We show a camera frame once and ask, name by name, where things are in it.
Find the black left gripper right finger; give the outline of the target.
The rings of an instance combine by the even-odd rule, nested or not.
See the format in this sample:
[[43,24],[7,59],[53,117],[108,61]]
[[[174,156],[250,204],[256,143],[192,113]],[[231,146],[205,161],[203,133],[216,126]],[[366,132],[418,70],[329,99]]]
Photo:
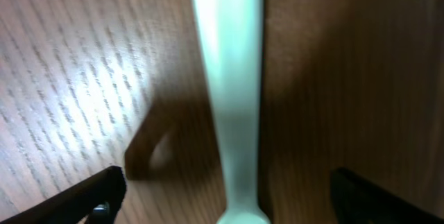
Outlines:
[[330,198],[339,224],[443,224],[345,168],[330,173]]

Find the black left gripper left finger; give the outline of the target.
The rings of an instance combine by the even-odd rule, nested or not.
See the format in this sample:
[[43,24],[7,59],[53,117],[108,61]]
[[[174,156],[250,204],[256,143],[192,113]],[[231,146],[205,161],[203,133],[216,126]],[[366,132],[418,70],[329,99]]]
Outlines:
[[120,166],[110,166],[1,224],[86,223],[113,224],[127,192]]

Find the pale green plastic fork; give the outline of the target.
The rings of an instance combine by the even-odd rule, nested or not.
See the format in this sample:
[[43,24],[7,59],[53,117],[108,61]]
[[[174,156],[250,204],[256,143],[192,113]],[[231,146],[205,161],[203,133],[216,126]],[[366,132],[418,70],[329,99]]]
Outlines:
[[258,201],[264,0],[193,0],[226,209],[219,223],[269,223]]

